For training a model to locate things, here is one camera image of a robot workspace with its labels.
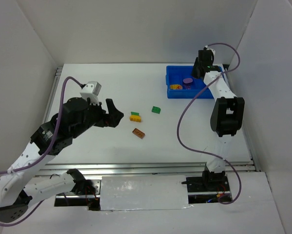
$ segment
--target red wire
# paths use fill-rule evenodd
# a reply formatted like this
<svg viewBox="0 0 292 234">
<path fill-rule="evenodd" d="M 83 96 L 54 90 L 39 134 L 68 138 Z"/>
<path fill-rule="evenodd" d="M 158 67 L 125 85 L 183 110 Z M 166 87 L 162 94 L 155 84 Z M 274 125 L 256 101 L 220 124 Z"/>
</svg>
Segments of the red wire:
<svg viewBox="0 0 292 234">
<path fill-rule="evenodd" d="M 222 184 L 220 184 L 220 186 L 222 186 L 224 188 L 224 193 L 226 192 L 226 187 Z"/>
<path fill-rule="evenodd" d="M 86 190 L 86 188 L 85 188 L 85 200 L 86 200 L 86 204 L 87 204 L 87 206 L 88 206 L 88 200 L 87 200 L 87 190 Z"/>
<path fill-rule="evenodd" d="M 92 192 L 92 194 L 95 196 L 95 200 L 98 200 L 98 199 L 97 199 L 97 196 L 96 196 L 96 193 L 94 193 L 93 191 L 91 191 L 91 192 Z"/>
</svg>

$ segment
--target yellow block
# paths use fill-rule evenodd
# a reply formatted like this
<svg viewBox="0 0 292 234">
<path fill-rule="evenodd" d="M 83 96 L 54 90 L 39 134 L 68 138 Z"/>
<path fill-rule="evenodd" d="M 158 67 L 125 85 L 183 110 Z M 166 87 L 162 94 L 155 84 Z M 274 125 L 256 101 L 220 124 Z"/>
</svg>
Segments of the yellow block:
<svg viewBox="0 0 292 234">
<path fill-rule="evenodd" d="M 170 89 L 183 89 L 183 87 L 180 84 L 171 84 Z"/>
<path fill-rule="evenodd" d="M 130 121 L 135 121 L 135 122 L 141 122 L 141 117 L 140 116 L 130 116 Z"/>
</svg>

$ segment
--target white table surface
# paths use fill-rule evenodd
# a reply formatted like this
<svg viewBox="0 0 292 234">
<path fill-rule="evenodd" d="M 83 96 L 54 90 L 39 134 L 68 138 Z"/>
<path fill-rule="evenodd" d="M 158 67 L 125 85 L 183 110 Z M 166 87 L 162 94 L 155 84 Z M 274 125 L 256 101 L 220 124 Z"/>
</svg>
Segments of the white table surface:
<svg viewBox="0 0 292 234">
<path fill-rule="evenodd" d="M 167 98 L 167 65 L 169 64 L 65 64 L 48 120 L 58 112 L 61 87 L 67 76 L 73 76 L 81 83 L 98 81 L 102 85 L 98 97 L 103 109 L 107 110 L 105 99 L 112 98 L 115 106 L 124 113 L 124 118 L 116 128 L 92 127 L 74 139 L 73 144 L 51 163 L 206 162 L 209 156 L 190 152 L 177 141 L 177 122 L 190 100 Z M 69 81 L 64 101 L 80 97 L 79 91 L 80 88 Z M 152 113 L 152 106 L 160 107 L 161 113 Z M 189 147 L 214 151 L 218 140 L 210 127 L 213 107 L 213 99 L 197 99 L 187 111 L 181 124 L 180 136 Z M 141 123 L 129 120 L 131 111 L 140 113 Z M 145 133 L 144 139 L 132 133 L 134 128 Z M 228 159 L 235 163 L 248 163 L 251 160 L 242 130 L 238 131 L 231 142 Z"/>
</svg>

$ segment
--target wire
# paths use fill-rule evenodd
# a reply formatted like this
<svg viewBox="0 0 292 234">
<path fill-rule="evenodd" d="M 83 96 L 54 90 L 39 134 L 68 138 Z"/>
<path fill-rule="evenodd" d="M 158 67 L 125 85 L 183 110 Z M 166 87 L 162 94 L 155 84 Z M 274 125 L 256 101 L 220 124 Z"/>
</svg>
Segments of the wire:
<svg viewBox="0 0 292 234">
<path fill-rule="evenodd" d="M 222 185 L 222 184 L 220 184 L 220 186 L 222 186 L 223 187 L 223 189 L 224 189 L 224 192 L 223 192 L 223 194 L 226 192 L 226 187 L 224 186 L 224 185 Z"/>
<path fill-rule="evenodd" d="M 1 227 L 13 227 L 13 226 L 16 226 L 16 225 L 18 225 L 18 224 L 20 224 L 20 223 L 22 223 L 23 221 L 25 221 L 28 217 L 30 217 L 31 216 L 31 214 L 33 214 L 33 212 L 40 206 L 40 204 L 42 204 L 42 202 L 43 201 L 40 201 L 37 205 L 36 205 L 36 207 L 34 207 L 34 209 L 24 218 L 24 219 L 22 219 L 22 220 L 20 220 L 20 221 L 18 221 L 18 222 L 16 222 L 16 223 L 12 223 L 12 224 L 7 224 L 7 223 L 0 223 L 0 226 Z"/>
<path fill-rule="evenodd" d="M 179 118 L 179 121 L 178 121 L 178 124 L 177 124 L 177 139 L 179 141 L 179 143 L 187 150 L 190 150 L 190 151 L 193 151 L 193 152 L 196 152 L 196 153 L 200 153 L 200 154 L 206 154 L 206 155 L 211 155 L 211 156 L 214 156 L 214 157 L 217 157 L 219 159 L 222 159 L 224 160 L 231 168 L 232 170 L 234 171 L 234 173 L 236 174 L 237 178 L 238 178 L 238 181 L 239 181 L 239 191 L 237 193 L 237 195 L 235 196 L 235 198 L 229 202 L 222 202 L 221 201 L 221 198 L 224 197 L 224 196 L 228 196 L 228 194 L 226 195 L 223 195 L 221 197 L 218 198 L 218 202 L 221 203 L 221 204 L 224 204 L 224 205 L 228 205 L 228 204 L 232 204 L 234 203 L 240 196 L 241 194 L 241 190 L 242 190 L 242 184 L 241 184 L 241 179 L 240 179 L 240 176 L 237 172 L 237 170 L 234 168 L 234 166 L 226 159 L 224 159 L 223 157 L 219 156 L 219 155 L 216 155 L 216 154 L 213 154 L 213 153 L 210 153 L 210 152 L 206 152 L 206 151 L 202 151 L 202 150 L 195 150 L 195 149 L 192 149 L 188 146 L 186 146 L 180 139 L 180 136 L 179 136 L 179 129 L 180 129 L 180 123 L 185 115 L 185 113 L 187 112 L 187 110 L 189 109 L 189 107 L 191 106 L 191 104 L 208 88 L 210 87 L 212 84 L 214 84 L 216 81 L 218 81 L 218 79 L 223 75 L 223 74 L 227 74 L 229 72 L 232 72 L 234 71 L 235 69 L 237 69 L 240 65 L 240 55 L 239 53 L 237 52 L 237 50 L 235 48 L 233 48 L 231 45 L 229 44 L 226 44 L 226 43 L 223 43 L 223 42 L 218 42 L 218 43 L 212 43 L 212 44 L 209 44 L 208 46 L 212 46 L 212 45 L 225 45 L 225 46 L 228 46 L 230 47 L 234 52 L 235 54 L 237 55 L 238 57 L 238 64 L 236 67 L 234 67 L 233 69 L 231 70 L 228 70 L 228 71 L 224 71 L 224 72 L 221 72 L 220 75 L 215 78 L 211 83 L 209 83 L 207 86 L 205 86 L 199 93 L 196 94 L 196 96 L 189 102 L 189 104 L 186 106 L 185 110 L 183 111 L 183 113 L 181 114 L 180 118 Z"/>
<path fill-rule="evenodd" d="M 88 199 L 87 199 L 87 188 L 85 187 L 85 200 L 86 200 L 86 205 L 88 206 Z"/>
<path fill-rule="evenodd" d="M 53 176 L 59 176 L 59 175 L 58 175 L 58 174 L 52 174 L 52 175 L 49 177 L 49 179 L 51 179 Z M 66 200 L 67 206 L 69 206 L 69 200 L 68 200 L 66 194 L 61 193 L 61 195 L 64 196 L 64 199 Z"/>
<path fill-rule="evenodd" d="M 96 193 L 95 193 L 94 191 L 92 191 L 92 190 L 91 190 L 91 188 L 90 188 L 89 186 L 87 186 L 87 188 L 88 188 L 88 189 L 89 189 L 89 191 L 91 191 L 91 192 L 92 192 L 92 194 L 95 196 L 95 200 L 98 200 L 98 199 L 97 199 L 97 196 L 96 196 Z"/>
<path fill-rule="evenodd" d="M 53 138 L 48 146 L 48 148 L 46 149 L 46 151 L 43 153 L 43 155 L 38 159 L 36 160 L 35 162 L 33 162 L 32 164 L 28 165 L 28 166 L 25 166 L 25 167 L 21 167 L 21 168 L 17 168 L 17 169 L 14 169 L 15 172 L 19 172 L 19 171 L 23 171 L 23 170 L 26 170 L 26 169 L 29 169 L 31 167 L 34 167 L 35 165 L 37 165 L 39 162 L 41 162 L 47 155 L 48 153 L 52 150 L 53 148 L 53 145 L 56 141 L 56 138 L 57 138 L 57 134 L 58 134 L 58 130 L 59 130 L 59 126 L 60 126 L 60 121 L 61 121 L 61 116 L 62 116 L 62 109 L 63 109 L 63 98 L 64 98 L 64 91 L 65 91 L 65 88 L 66 88 L 66 84 L 68 82 L 68 80 L 73 80 L 75 83 L 77 83 L 80 87 L 83 87 L 83 85 L 78 82 L 75 78 L 73 77 L 67 77 L 64 81 L 63 81 L 63 84 L 62 84 L 62 90 L 61 90 L 61 95 L 60 95 L 60 105 L 59 105 L 59 111 L 58 111 L 58 117 L 57 117 L 57 122 L 56 122 L 56 126 L 55 126 L 55 130 L 54 130 L 54 135 L 53 135 Z M 4 175 L 4 174 L 8 174 L 7 171 L 0 171 L 0 175 Z"/>
</svg>

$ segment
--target orange lego brick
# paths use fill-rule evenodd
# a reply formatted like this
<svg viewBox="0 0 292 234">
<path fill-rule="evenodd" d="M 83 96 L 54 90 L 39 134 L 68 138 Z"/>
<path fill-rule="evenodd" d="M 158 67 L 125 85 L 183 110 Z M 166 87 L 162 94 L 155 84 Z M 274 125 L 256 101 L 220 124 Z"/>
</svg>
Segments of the orange lego brick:
<svg viewBox="0 0 292 234">
<path fill-rule="evenodd" d="M 143 139 L 144 136 L 145 136 L 145 134 L 141 130 L 139 130 L 137 128 L 135 128 L 133 130 L 133 133 L 134 133 L 134 135 L 138 136 L 140 139 Z"/>
<path fill-rule="evenodd" d="M 130 116 L 130 121 L 135 121 L 135 122 L 141 122 L 141 117 L 140 116 Z"/>
</svg>

